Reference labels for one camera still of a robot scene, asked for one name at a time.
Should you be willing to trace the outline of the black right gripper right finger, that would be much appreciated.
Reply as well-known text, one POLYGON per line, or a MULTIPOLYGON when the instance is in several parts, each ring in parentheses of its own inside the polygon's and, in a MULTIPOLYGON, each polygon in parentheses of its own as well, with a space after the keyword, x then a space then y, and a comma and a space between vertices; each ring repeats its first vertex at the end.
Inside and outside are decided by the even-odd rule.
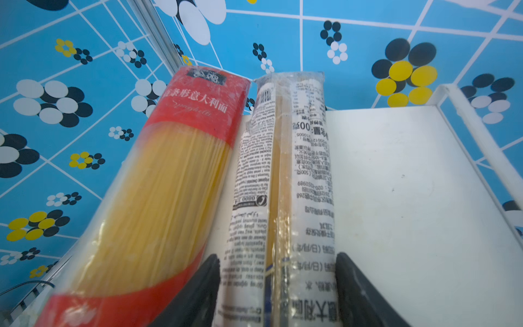
POLYGON ((335 274, 343 326, 409 326, 344 252, 336 256, 335 274))

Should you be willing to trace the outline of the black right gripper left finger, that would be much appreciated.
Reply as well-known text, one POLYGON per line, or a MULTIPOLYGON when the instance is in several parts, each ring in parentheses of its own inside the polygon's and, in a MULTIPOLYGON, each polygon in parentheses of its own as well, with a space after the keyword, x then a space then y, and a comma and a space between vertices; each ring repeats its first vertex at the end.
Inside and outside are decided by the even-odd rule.
POLYGON ((150 325, 212 326, 220 280, 220 260, 212 254, 150 325))

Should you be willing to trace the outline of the clear blue spaghetti bag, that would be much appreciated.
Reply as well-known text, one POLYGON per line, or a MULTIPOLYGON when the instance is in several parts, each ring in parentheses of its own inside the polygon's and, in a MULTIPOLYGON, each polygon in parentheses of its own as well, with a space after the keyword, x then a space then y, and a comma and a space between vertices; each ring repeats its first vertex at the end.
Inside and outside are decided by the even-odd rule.
POLYGON ((340 326, 324 75, 259 78, 214 326, 340 326))

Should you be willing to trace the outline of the red spaghetti bag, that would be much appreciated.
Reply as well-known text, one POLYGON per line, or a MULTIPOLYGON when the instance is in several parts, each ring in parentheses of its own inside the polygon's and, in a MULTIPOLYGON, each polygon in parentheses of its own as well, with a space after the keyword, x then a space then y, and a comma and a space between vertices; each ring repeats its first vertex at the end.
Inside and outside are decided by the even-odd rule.
POLYGON ((182 67, 61 273, 37 326, 148 326, 202 259, 251 83, 182 67))

